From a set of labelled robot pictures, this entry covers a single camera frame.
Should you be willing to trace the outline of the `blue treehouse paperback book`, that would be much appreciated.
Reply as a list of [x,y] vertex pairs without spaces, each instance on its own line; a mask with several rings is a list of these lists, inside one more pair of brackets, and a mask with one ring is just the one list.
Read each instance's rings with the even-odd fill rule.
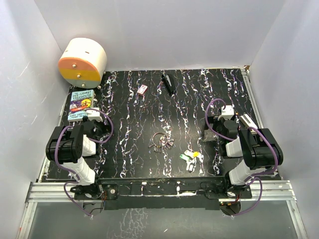
[[91,108],[94,102],[94,90],[76,91],[71,94],[68,121],[81,121],[87,116],[85,109]]

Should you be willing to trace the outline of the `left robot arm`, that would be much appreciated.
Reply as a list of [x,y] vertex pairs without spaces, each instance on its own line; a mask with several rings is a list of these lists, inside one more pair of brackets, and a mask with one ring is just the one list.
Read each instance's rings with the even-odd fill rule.
[[93,199],[103,193],[103,186],[97,182],[96,173],[90,165],[100,158],[97,140],[109,132],[109,125],[96,120],[84,120],[75,126],[57,126],[46,145],[48,160],[60,169],[68,171],[85,192]]

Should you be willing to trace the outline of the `white key tag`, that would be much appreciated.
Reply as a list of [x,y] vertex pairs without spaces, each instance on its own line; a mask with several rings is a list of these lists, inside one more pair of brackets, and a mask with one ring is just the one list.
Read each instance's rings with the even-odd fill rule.
[[187,162],[186,169],[189,173],[192,173],[195,168],[195,162],[193,160]]

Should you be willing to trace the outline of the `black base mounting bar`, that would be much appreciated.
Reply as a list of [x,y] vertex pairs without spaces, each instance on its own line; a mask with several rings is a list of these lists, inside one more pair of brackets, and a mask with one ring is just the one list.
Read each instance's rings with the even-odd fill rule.
[[102,178],[73,186],[77,200],[101,200],[104,210],[204,208],[219,210],[219,201],[251,199],[250,187],[228,187],[226,178]]

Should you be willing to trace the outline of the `metal keyring with keys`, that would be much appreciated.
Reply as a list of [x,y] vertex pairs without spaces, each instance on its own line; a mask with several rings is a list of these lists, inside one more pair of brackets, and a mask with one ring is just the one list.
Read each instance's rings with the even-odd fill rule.
[[157,132],[152,136],[149,148],[153,148],[156,153],[162,153],[164,150],[171,149],[173,145],[174,139],[164,132]]

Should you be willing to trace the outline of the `white grey eraser block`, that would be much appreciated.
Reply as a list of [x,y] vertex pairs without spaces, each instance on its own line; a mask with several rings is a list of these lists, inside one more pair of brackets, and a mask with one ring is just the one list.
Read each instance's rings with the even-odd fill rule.
[[249,128],[249,127],[258,128],[248,114],[241,115],[240,121],[244,124],[246,128]]

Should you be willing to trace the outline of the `green key tag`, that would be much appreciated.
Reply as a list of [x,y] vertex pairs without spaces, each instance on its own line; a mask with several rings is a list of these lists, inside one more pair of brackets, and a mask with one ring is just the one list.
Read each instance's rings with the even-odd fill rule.
[[189,157],[184,154],[181,154],[179,157],[185,161],[189,161]]

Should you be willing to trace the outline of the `aluminium frame rail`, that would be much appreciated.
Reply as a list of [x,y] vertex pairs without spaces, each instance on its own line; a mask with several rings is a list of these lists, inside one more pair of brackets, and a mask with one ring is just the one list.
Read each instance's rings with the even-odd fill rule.
[[289,181],[254,183],[240,199],[243,215],[225,215],[222,199],[193,193],[122,196],[113,210],[88,200],[87,217],[62,183],[32,183],[19,239],[305,239],[307,232]]

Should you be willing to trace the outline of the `round pastel drawer box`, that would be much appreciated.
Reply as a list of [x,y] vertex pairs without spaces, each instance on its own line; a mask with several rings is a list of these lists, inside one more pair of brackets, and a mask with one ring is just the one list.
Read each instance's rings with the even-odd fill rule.
[[101,84],[107,65],[104,48],[89,38],[73,38],[58,61],[62,77],[71,85],[93,89]]

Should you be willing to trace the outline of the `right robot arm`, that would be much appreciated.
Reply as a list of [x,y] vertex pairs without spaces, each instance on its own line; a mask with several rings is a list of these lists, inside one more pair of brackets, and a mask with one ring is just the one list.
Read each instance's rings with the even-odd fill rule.
[[273,174],[283,163],[283,152],[267,128],[258,128],[252,119],[240,116],[244,127],[235,121],[235,116],[206,116],[205,129],[218,137],[219,154],[226,158],[241,158],[241,162],[225,174],[222,185],[225,196],[232,198],[255,177]]

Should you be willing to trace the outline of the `black stapler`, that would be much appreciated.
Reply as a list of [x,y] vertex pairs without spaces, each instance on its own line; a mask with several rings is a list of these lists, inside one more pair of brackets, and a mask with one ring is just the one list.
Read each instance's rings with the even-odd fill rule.
[[175,86],[175,83],[174,83],[174,78],[172,75],[169,75],[169,74],[162,74],[161,76],[161,79],[162,81],[164,82],[165,84],[165,87],[168,91],[168,93],[172,96],[175,94],[175,91],[176,91],[176,86]]

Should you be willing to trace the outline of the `small red white box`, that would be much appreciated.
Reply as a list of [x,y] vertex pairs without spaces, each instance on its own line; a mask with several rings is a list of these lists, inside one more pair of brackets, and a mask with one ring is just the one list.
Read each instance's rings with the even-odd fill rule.
[[146,85],[141,85],[138,88],[137,94],[143,96],[147,89],[148,89],[148,87]]

